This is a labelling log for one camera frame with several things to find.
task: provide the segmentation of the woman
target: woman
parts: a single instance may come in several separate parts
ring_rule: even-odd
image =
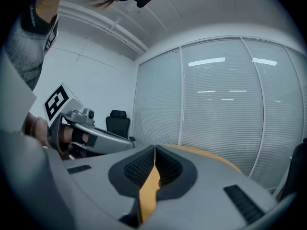
[[[92,0],[95,6],[107,7],[115,0]],[[60,0],[32,1],[13,25],[3,45],[15,69],[27,85],[33,90],[38,82],[44,56],[55,42],[58,35],[58,6]],[[24,132],[49,147],[47,140],[47,121],[28,114]],[[61,143],[70,143],[73,129],[66,126],[60,136]]]

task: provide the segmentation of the black office chair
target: black office chair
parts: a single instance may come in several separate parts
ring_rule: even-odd
[[[106,130],[128,139],[128,129],[130,119],[127,118],[125,111],[113,110],[110,116],[106,118]],[[134,137],[129,137],[131,141],[135,141]]]

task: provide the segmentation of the white ceiling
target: white ceiling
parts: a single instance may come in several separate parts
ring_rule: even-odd
[[[91,7],[88,0],[65,1],[98,12],[110,19],[111,24],[118,22],[115,29],[121,26],[146,47],[173,30],[187,30],[204,23],[244,21],[286,30],[289,22],[285,9],[276,0],[153,0],[142,9],[130,0],[115,2],[104,10]],[[141,54],[146,51],[144,47],[140,49]]]

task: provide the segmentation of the black slot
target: black slot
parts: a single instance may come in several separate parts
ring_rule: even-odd
[[[263,217],[264,213],[262,210],[259,209],[240,187],[237,185],[228,186],[224,188],[224,191],[235,204],[248,225]]]
[[[89,170],[91,168],[92,167],[89,166],[89,165],[81,165],[81,166],[78,166],[78,167],[69,168],[69,169],[67,169],[67,171],[68,171],[69,174],[75,174],[75,173],[79,173],[79,172],[82,172],[82,171]]]

